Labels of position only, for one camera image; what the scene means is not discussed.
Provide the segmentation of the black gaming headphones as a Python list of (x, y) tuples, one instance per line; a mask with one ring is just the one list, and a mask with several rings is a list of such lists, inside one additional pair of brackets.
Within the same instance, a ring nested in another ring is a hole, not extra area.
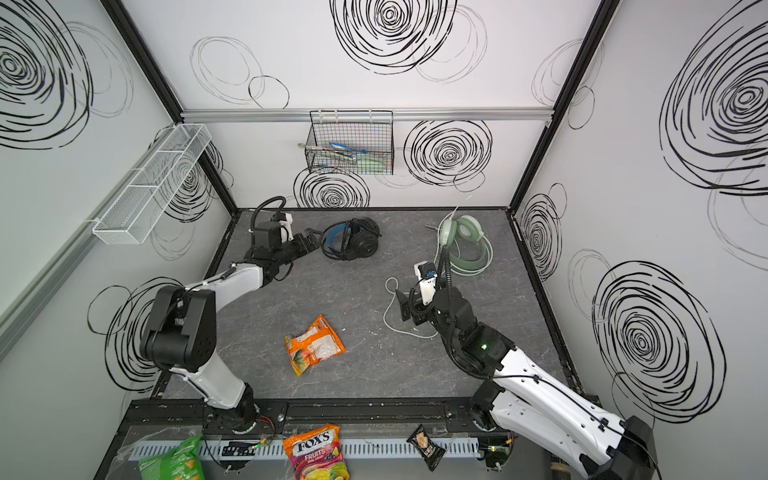
[(373, 219), (352, 218), (326, 228), (321, 236), (320, 247), (331, 260), (352, 261), (374, 255), (381, 237), (380, 227)]

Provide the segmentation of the mint green headphones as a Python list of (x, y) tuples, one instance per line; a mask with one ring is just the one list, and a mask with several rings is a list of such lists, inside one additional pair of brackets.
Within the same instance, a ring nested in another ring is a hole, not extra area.
[[(456, 217), (451, 213), (443, 218), (437, 227), (438, 249), (445, 247), (449, 253), (453, 273), (472, 277), (485, 272), (494, 258), (493, 246), (482, 229), (480, 222), (471, 215)], [(478, 257), (463, 258), (461, 247), (469, 246)]]

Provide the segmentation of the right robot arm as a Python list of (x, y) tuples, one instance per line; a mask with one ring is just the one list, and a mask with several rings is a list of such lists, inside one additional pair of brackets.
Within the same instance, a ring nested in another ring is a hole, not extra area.
[(659, 479), (652, 428), (591, 402), (481, 322), (452, 281), (447, 250), (414, 266), (416, 284), (396, 291), (403, 320), (428, 323), (451, 363), (480, 381), (471, 414), (486, 431), (520, 434), (585, 479)]

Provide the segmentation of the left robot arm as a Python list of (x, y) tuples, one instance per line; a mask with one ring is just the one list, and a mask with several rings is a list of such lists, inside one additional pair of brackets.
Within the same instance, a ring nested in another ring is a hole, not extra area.
[(285, 280), (295, 262), (319, 248), (311, 231), (294, 233), (287, 198), (273, 196), (252, 212), (249, 247), (224, 272), (196, 284), (164, 286), (155, 296), (141, 334), (139, 356), (179, 376), (237, 434), (258, 423), (253, 389), (236, 376), (217, 350), (217, 313), (273, 282)]

